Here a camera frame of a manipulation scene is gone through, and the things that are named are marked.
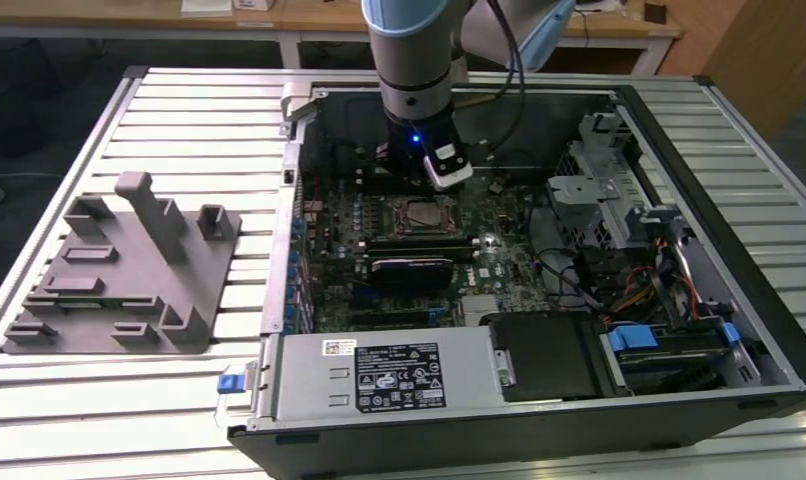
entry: power supply label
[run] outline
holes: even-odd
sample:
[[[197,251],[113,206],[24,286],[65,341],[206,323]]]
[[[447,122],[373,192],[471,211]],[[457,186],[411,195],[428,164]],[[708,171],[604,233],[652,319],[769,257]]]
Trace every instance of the power supply label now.
[[[447,406],[437,343],[357,347],[354,380],[361,413]]]

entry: orange wire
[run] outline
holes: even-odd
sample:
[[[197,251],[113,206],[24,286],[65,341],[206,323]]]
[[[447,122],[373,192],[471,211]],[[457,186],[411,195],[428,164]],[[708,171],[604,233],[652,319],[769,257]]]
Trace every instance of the orange wire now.
[[[691,317],[693,320],[696,320],[699,318],[699,314],[696,313],[696,288],[693,287],[693,283],[687,278],[679,277],[677,275],[675,275],[675,278],[680,280],[684,285],[687,285],[688,295],[691,297]]]

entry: motherboard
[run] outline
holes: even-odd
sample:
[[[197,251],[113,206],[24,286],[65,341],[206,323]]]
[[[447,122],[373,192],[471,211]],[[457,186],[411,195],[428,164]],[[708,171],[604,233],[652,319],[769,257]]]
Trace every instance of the motherboard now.
[[[476,325],[487,313],[549,308],[532,189],[492,171],[437,194],[368,183],[305,185],[316,332]]]

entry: gray plastic stand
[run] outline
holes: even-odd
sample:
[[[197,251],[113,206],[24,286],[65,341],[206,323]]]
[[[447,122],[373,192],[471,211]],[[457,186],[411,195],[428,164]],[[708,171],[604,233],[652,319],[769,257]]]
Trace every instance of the gray plastic stand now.
[[[200,353],[237,241],[240,215],[217,205],[181,214],[124,172],[114,192],[133,213],[81,196],[73,232],[9,326],[6,353]]]

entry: blue release tab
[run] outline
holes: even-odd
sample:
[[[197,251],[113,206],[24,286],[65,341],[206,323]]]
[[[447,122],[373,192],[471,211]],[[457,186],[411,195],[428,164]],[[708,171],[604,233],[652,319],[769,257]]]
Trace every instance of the blue release tab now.
[[[723,335],[725,335],[725,341],[728,342],[729,347],[733,347],[737,342],[740,342],[740,334],[735,329],[735,325],[728,322],[723,324]]]
[[[607,339],[611,342],[611,349],[613,350],[613,353],[619,353],[625,349],[625,342],[621,341],[621,337],[616,332],[608,333]]]
[[[296,318],[296,307],[293,307],[292,305],[284,305],[282,316],[285,320],[292,320],[293,318]]]
[[[218,376],[218,385],[216,391],[220,395],[245,392],[245,374],[221,374]]]
[[[652,329],[645,325],[623,325],[607,334],[613,352],[637,348],[656,348],[657,340]]]
[[[296,233],[305,233],[305,222],[302,222],[301,218],[293,217],[290,225],[292,225],[292,230]]]

